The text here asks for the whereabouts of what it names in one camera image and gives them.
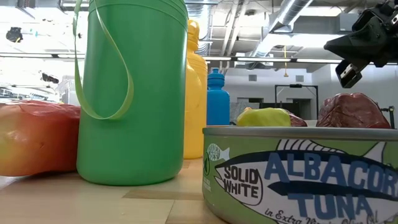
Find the green bottle strap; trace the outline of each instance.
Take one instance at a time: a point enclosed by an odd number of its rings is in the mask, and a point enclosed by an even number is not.
[[[101,120],[118,119],[118,118],[123,116],[128,111],[128,109],[130,108],[131,103],[132,103],[132,99],[133,99],[133,95],[134,95],[134,83],[132,81],[132,76],[130,74],[129,69],[127,68],[126,62],[124,61],[124,58],[123,58],[118,46],[116,45],[116,43],[113,40],[111,34],[109,33],[109,31],[106,28],[104,22],[102,21],[101,16],[100,16],[100,14],[98,12],[96,0],[94,0],[93,3],[95,4],[95,11],[97,13],[99,24],[101,24],[101,28],[104,31],[104,34],[105,34],[106,38],[108,38],[109,42],[115,48],[116,52],[119,55],[119,58],[123,62],[124,68],[126,69],[126,73],[127,73],[127,93],[126,93],[126,97],[125,97],[121,107],[117,110],[117,112],[115,112],[115,114],[113,114],[111,116],[108,116],[107,118],[104,118],[104,117],[98,115],[94,111],[94,109],[90,106],[90,104],[87,102],[87,99],[86,99],[86,97],[84,95],[84,92],[83,92],[83,87],[81,85],[79,64],[78,64],[77,53],[76,53],[76,29],[77,29],[77,22],[78,22],[79,12],[80,12],[80,8],[81,8],[81,2],[82,2],[82,0],[77,0],[76,1],[75,17],[73,18],[73,38],[74,38],[74,41],[75,41],[75,88],[76,88],[76,95],[77,95],[77,98],[78,98],[78,101],[80,103],[80,106],[81,106],[82,110],[84,112],[86,112],[89,116],[91,116],[92,118],[101,119]]]

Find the blue bottle cap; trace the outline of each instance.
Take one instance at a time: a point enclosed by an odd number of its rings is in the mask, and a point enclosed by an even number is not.
[[[213,72],[210,73],[210,74],[207,76],[207,79],[221,78],[221,79],[224,80],[224,75],[221,74],[221,73],[218,73],[218,71],[219,71],[218,68],[214,68],[214,69],[213,69]]]

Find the blue water bottle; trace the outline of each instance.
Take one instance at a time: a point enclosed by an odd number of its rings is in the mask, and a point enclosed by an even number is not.
[[[223,86],[224,75],[214,68],[207,78],[207,125],[229,125],[229,94]]]

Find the yellow bottle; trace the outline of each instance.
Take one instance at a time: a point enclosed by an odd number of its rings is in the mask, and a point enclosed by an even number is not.
[[[190,66],[187,60],[187,69],[185,71],[185,117],[187,113],[195,111],[200,102],[200,95],[198,92],[201,90],[201,83],[199,76]]]
[[[188,42],[187,42],[187,64],[196,72],[200,79],[199,90],[189,90],[190,95],[196,95],[199,103],[194,110],[185,107],[185,130],[184,130],[184,159],[196,159],[203,155],[204,138],[202,129],[206,127],[206,104],[207,104],[207,64],[205,59],[195,54],[198,50],[199,24],[196,21],[188,21]],[[192,97],[187,93],[187,100]]]

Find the red fruit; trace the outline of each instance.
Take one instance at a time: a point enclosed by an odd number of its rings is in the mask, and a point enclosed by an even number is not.
[[[342,93],[326,99],[317,127],[391,129],[378,105],[362,93]]]
[[[79,120],[77,106],[0,104],[0,175],[75,170]]]

